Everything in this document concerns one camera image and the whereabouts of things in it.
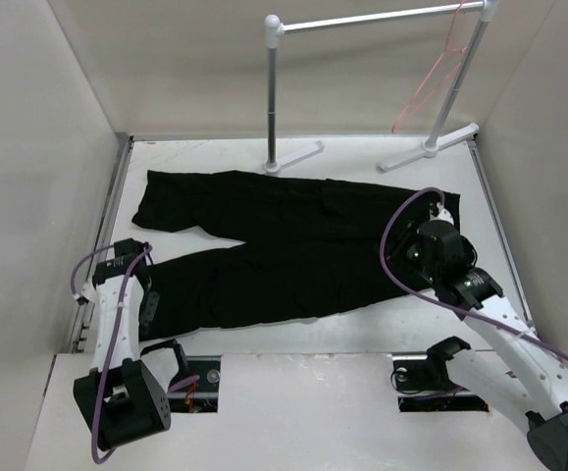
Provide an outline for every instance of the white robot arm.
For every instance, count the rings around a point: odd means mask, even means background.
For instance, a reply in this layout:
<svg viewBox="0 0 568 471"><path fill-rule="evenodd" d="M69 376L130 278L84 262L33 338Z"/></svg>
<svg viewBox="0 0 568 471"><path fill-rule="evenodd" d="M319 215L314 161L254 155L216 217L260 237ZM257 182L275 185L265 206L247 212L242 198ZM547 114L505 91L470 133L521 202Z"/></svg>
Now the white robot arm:
<svg viewBox="0 0 568 471"><path fill-rule="evenodd" d="M74 384L97 464L117 446L168 430L167 393L200 379L176 340L139 351L139 336L147 333L158 300L145 261L151 247L127 239L113 248L115 258L99 263L82 296L75 294L79 303L91 300L99 310L90 372ZM99 456L98 448L109 452Z"/></svg>
<svg viewBox="0 0 568 471"><path fill-rule="evenodd" d="M392 278L387 262L424 277L438 303L452 307L507 368L492 366L467 342L454 337L428 349L424 362L394 361L394 374L401 380L397 389L469 390L527 435L547 469L568 470L568 368L542 348L501 287L475 266L475 249L456 230L449 213L441 206L434 213L418 227L407 226L387 251L383 266Z"/></svg>

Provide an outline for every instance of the white panel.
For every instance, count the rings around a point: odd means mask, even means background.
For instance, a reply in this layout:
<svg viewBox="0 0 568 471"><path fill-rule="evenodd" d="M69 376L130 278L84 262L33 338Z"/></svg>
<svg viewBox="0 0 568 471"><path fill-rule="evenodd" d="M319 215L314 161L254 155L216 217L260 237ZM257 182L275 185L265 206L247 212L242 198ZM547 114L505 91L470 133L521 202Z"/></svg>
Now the white panel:
<svg viewBox="0 0 568 471"><path fill-rule="evenodd" d="M535 321L568 350L568 2L556 2L481 138Z"/></svg>
<svg viewBox="0 0 568 471"><path fill-rule="evenodd" d="M437 185L460 193L462 233L477 247L480 265L500 282L515 309L522 312L466 142L442 151L434 159L424 159L394 172L380 174L375 167L379 161L391 153L415 147L420 139L394 136L320 138L325 142L325 150L284 169L282 177L341 179L415 189ZM279 151L285 155L315 140L280 139ZM211 237L199 229L177 234L145 231L130 219L144 193L148 169L165 172L256 171L261 168L265 154L264 139L137 142L131 154L112 239L133 237L148 240L153 244L156 261L237 244ZM452 313L419 299L405 297L314 322L290 321L233 330L201 329L197 333L181 336L181 343L190 355L226 352L397 352L426 350L435 342L454 335L471 342L473 346L488 347Z"/></svg>
<svg viewBox="0 0 568 471"><path fill-rule="evenodd" d="M212 137L265 132L267 15L291 24L455 1L50 3L114 129ZM501 1L448 130L486 118L552 3ZM468 44L477 17L462 17L453 44ZM285 37L279 51L281 131L389 132L442 50L450 22L418 19ZM456 60L441 68L435 84ZM429 131L443 96L406 130Z"/></svg>
<svg viewBox="0 0 568 471"><path fill-rule="evenodd" d="M24 465L116 151L45 0L0 0L0 470Z"/></svg>
<svg viewBox="0 0 568 471"><path fill-rule="evenodd" d="M98 469L72 382L90 358L60 355L26 471ZM103 470L543 471L496 411L399 413L389 355L225 355L217 414L119 448Z"/></svg>

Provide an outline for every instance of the black pants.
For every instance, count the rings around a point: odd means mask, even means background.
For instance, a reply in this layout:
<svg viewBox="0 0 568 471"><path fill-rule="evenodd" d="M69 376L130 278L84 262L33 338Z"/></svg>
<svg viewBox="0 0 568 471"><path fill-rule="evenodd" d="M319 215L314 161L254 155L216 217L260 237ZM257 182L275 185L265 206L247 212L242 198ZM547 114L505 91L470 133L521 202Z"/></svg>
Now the black pants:
<svg viewBox="0 0 568 471"><path fill-rule="evenodd" d="M379 241L389 217L413 192L243 172L150 171L134 223L166 232L200 226L247 243L153 266L160 302L143 340L200 327L323 317L402 295L382 271ZM395 231L408 220L429 219L437 199L419 198ZM458 203L458 195L446 194L456 224ZM397 275L412 288L425 287L410 273Z"/></svg>

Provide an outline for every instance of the white wall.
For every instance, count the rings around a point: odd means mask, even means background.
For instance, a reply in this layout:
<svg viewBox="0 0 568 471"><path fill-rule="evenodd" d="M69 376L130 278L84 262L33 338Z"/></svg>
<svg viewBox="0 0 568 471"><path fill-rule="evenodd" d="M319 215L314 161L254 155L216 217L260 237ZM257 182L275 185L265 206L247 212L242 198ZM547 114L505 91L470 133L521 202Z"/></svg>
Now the white wall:
<svg viewBox="0 0 568 471"><path fill-rule="evenodd" d="M46 1L0 0L0 470L24 467L116 152Z"/></svg>
<svg viewBox="0 0 568 471"><path fill-rule="evenodd" d="M480 139L539 331L568 350L568 1L556 1Z"/></svg>
<svg viewBox="0 0 568 471"><path fill-rule="evenodd" d="M265 134L266 15L296 23L452 3L49 1L116 131L205 137ZM484 121L552 3L501 2L448 129ZM456 45L468 43L477 17L462 16ZM450 22L442 17L284 38L279 130L389 132L440 53ZM443 96L405 131L428 131Z"/></svg>

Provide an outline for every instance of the horizontal bar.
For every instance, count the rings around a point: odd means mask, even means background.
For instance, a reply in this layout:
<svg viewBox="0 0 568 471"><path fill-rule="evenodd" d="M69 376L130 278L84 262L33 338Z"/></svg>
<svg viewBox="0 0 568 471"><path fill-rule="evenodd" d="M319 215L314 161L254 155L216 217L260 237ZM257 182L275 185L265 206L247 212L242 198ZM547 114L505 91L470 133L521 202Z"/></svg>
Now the horizontal bar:
<svg viewBox="0 0 568 471"><path fill-rule="evenodd" d="M462 5L462 8L460 8L460 13L479 12L484 9L484 5L484 0L465 2ZM332 20L320 20L317 22L297 23L295 25L282 25L282 27L284 34L294 34L296 32L319 31L321 29L331 29L333 27L366 25L371 23L387 22L390 20L452 15L459 6L459 3L454 3L453 5L440 5L438 7L413 8L411 10L377 13L375 15L362 15L359 17L335 18Z"/></svg>

